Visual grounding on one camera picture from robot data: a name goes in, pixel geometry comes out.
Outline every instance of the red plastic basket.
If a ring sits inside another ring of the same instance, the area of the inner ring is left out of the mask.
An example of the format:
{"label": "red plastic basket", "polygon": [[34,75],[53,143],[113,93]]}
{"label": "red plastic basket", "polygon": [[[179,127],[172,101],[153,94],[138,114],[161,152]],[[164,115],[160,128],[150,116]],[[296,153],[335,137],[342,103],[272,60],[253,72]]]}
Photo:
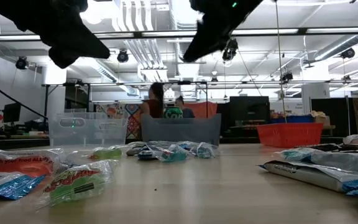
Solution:
{"label": "red plastic basket", "polygon": [[319,144],[323,123],[265,124],[257,129],[263,145],[289,148]]}

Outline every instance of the person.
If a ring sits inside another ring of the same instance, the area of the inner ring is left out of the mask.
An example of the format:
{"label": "person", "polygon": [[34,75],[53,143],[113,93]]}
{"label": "person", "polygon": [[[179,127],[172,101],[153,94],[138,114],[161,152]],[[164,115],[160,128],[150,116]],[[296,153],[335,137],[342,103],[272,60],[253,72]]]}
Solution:
{"label": "person", "polygon": [[164,107],[163,84],[153,83],[149,90],[149,99],[145,100],[140,109],[144,114],[149,114],[152,118],[162,118]]}
{"label": "person", "polygon": [[183,101],[183,97],[179,96],[175,100],[175,106],[179,107],[183,112],[183,118],[195,118],[193,110],[185,107],[185,102]]}

